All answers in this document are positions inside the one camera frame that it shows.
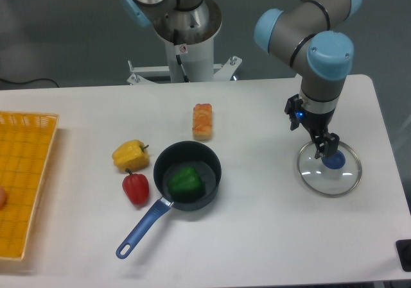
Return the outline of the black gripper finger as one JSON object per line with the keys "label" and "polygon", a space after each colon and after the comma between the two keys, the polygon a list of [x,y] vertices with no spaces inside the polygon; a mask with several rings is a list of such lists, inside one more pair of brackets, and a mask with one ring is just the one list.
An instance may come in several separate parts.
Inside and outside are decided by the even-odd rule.
{"label": "black gripper finger", "polygon": [[323,151],[324,151],[324,138],[321,135],[316,135],[313,143],[315,145],[316,148],[316,152],[315,152],[315,158],[319,159],[323,156]]}
{"label": "black gripper finger", "polygon": [[339,141],[340,137],[337,134],[326,132],[323,138],[324,150],[322,152],[322,156],[329,158],[336,155]]}

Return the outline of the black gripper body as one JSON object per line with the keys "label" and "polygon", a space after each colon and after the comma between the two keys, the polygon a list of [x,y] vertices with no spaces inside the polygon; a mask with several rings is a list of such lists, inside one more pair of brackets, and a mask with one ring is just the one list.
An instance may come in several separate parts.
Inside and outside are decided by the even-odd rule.
{"label": "black gripper body", "polygon": [[334,114],[334,110],[325,114],[315,114],[305,109],[301,109],[301,124],[310,134],[313,142],[323,142],[335,140],[335,135],[328,132],[328,125]]}

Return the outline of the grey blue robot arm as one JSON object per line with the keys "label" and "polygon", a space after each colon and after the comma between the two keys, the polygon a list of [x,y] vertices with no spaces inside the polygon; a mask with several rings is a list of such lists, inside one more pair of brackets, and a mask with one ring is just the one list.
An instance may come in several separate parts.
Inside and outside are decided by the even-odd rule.
{"label": "grey blue robot arm", "polygon": [[[213,79],[214,37],[222,14],[213,0],[120,0],[140,26],[153,26],[166,46],[174,82]],[[340,139],[328,130],[354,46],[335,26],[350,18],[362,0],[300,0],[290,12],[267,10],[254,28],[254,41],[302,78],[299,93],[285,106],[291,129],[303,126],[317,158],[337,154]]]}

